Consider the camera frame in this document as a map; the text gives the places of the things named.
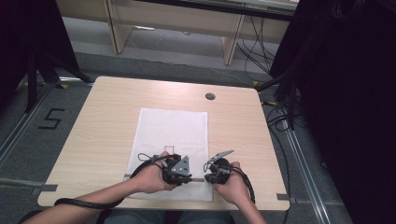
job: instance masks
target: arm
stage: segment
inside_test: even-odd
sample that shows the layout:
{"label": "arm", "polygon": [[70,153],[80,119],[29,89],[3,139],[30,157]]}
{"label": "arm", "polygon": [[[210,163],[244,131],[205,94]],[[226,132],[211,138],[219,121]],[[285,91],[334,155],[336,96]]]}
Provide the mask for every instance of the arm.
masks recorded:
{"label": "arm", "polygon": [[[231,164],[233,167],[239,167],[238,161]],[[235,172],[231,172],[230,178],[224,185],[214,184],[213,189],[217,191],[225,201],[235,204],[248,223],[266,224],[262,214],[257,209],[256,205],[250,200],[248,188],[245,185],[242,177]]]}
{"label": "arm", "polygon": [[[160,161],[156,161],[156,163],[161,167],[163,166]],[[157,166],[150,165],[140,171],[134,178],[80,196],[77,199],[90,203],[114,203],[137,192],[153,193],[160,190],[172,190],[175,187],[175,185],[168,185],[163,181],[162,172]],[[37,214],[24,223],[85,223],[101,211],[100,209],[59,204]]]}

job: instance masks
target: person's left arm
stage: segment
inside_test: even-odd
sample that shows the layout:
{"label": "person's left arm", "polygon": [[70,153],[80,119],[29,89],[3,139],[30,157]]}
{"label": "person's left arm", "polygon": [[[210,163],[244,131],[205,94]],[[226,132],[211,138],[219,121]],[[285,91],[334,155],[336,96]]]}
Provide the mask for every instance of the person's left arm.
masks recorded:
{"label": "person's left arm", "polygon": [[[160,190],[172,190],[175,187],[176,185],[168,185],[163,181],[162,171],[159,167],[150,165],[142,169],[134,178],[76,199],[90,203],[114,203],[137,192],[153,193]],[[23,223],[85,223],[101,211],[100,209],[59,204]]]}

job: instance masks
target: white paper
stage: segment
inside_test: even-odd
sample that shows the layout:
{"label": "white paper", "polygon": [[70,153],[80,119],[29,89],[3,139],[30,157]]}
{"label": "white paper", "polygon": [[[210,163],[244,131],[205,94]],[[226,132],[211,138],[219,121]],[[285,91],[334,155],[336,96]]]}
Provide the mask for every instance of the white paper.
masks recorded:
{"label": "white paper", "polygon": [[[189,156],[190,173],[194,178],[204,178],[204,164],[208,160],[207,113],[180,110],[142,108],[139,114],[134,144],[128,162],[127,175],[134,172],[142,161],[137,157],[145,153],[150,157],[160,155],[165,147],[169,154]],[[172,191],[152,194],[136,193],[137,199],[199,201],[213,200],[212,187],[205,182],[190,182]]]}

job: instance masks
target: wooden tabletop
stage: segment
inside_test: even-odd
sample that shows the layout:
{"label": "wooden tabletop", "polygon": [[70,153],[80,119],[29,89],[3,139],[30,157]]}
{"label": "wooden tabletop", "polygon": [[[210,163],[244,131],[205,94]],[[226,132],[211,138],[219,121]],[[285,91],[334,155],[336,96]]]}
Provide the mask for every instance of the wooden tabletop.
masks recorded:
{"label": "wooden tabletop", "polygon": [[[207,93],[215,100],[207,100]],[[228,161],[240,161],[254,188],[259,210],[287,210],[288,201],[258,93],[253,89],[99,77],[78,115],[38,203],[53,206],[122,181],[142,107],[208,113],[209,157],[234,149]],[[214,201],[164,202],[126,198],[119,207],[234,210],[214,193]]]}

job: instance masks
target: person's left hand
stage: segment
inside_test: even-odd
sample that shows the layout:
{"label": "person's left hand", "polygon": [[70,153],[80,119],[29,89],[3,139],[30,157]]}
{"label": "person's left hand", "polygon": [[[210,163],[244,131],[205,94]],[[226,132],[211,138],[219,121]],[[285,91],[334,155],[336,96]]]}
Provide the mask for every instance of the person's left hand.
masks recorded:
{"label": "person's left hand", "polygon": [[[164,151],[160,156],[167,156],[169,153]],[[156,161],[160,167],[163,164],[160,161]],[[140,192],[154,193],[161,190],[172,190],[176,188],[176,185],[169,185],[163,181],[162,170],[152,164],[143,168],[135,177],[131,180],[138,183],[138,188]]]}

